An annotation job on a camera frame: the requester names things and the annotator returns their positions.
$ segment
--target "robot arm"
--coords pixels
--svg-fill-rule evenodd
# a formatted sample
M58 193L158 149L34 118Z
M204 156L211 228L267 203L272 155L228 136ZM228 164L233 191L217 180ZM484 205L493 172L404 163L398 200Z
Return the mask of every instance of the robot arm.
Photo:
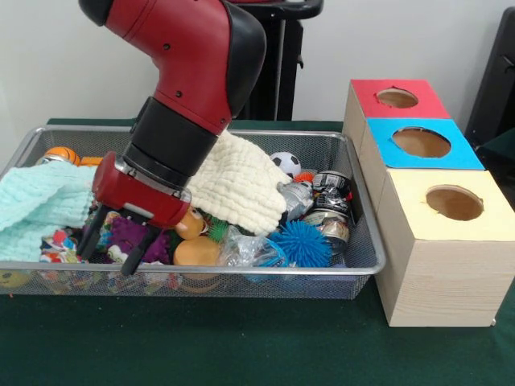
M94 249L109 210L149 225L124 273L137 268L159 230L185 214L184 188L247 101L261 71L266 37L250 14L224 0L79 0L98 26L151 57L159 82L122 156L108 153L93 192L102 204L78 253Z

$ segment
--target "blue box top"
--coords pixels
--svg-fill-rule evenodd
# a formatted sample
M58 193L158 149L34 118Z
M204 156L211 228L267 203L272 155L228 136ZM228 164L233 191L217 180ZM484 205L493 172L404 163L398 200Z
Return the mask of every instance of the blue box top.
M388 167L484 170L452 119L369 118L367 121Z

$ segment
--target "soccer ball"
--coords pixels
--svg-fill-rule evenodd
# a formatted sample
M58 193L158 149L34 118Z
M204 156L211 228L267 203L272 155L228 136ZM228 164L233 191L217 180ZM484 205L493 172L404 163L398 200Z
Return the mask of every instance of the soccer ball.
M291 178L294 178L302 171L299 159L293 154L287 153L286 151L273 153L270 156L270 159L276 166L279 167L279 169L284 171Z

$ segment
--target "cream towel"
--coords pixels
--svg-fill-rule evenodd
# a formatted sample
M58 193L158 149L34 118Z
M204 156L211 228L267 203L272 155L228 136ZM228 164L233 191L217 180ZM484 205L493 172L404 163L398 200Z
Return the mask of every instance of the cream towel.
M194 207L267 235L286 210L277 185L289 182L258 146L224 131L187 187Z

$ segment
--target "metal basket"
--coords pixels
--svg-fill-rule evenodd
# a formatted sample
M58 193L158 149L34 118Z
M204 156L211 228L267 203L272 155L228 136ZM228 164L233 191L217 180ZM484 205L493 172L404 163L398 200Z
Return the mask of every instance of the metal basket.
M32 166L46 150L67 146L83 156L122 152L127 127L57 126L33 130L2 173ZM338 133L236 130L234 134L267 154L288 150L303 168L337 170L352 179L351 239L344 259L348 268L242 268L142 266L122 277L119 265L0 262L0 294L129 296L203 296L235 298L354 299L370 275L385 265L385 253L354 146ZM18 283L6 286L5 282Z

